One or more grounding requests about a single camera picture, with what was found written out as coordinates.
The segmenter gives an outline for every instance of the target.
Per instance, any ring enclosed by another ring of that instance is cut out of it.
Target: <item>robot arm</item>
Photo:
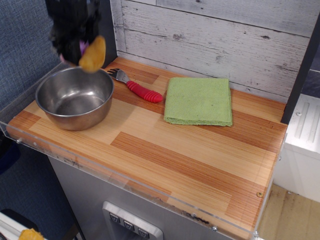
[[[99,35],[100,0],[45,0],[53,27],[49,39],[58,55],[75,65],[82,57],[81,44],[90,45]]]

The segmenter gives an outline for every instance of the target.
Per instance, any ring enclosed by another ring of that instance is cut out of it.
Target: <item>green towel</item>
[[[229,79],[171,78],[164,120],[181,125],[232,126]]]

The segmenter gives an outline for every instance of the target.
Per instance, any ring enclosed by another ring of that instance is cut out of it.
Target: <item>gray upholstery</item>
[[[51,26],[45,0],[0,1],[0,111],[59,63]],[[74,221],[57,177],[47,156],[19,149],[19,160],[0,175],[0,210],[12,209],[45,238],[60,240]]]

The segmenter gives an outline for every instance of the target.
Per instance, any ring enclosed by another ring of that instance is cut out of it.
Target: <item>wooden surface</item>
[[[182,77],[124,58],[106,69],[112,68],[123,69],[131,80],[164,98],[169,79]],[[132,191],[161,198],[187,217],[194,218],[195,213],[195,220],[247,239],[246,231],[254,230],[264,200],[257,193],[266,194],[287,129],[280,123],[285,105],[236,90],[231,90],[231,102],[232,127],[174,125],[163,120],[165,100],[146,102],[116,81],[110,112],[88,130],[56,127],[33,102],[9,123],[27,134],[8,131],[32,146],[41,146],[43,152],[59,153],[64,160],[119,178]]]
[[[320,11],[318,0],[110,3],[118,56],[283,103]]]
[[[319,239],[320,202],[273,184],[258,232],[264,240]]]

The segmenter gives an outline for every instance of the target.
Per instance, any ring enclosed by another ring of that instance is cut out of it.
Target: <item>red fork handle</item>
[[[153,90],[149,90],[134,81],[129,80],[126,83],[126,85],[128,86],[128,88],[132,92],[134,92],[139,97],[143,98],[144,100],[146,100],[148,102],[159,103],[163,100],[163,97],[160,93],[153,91]]]

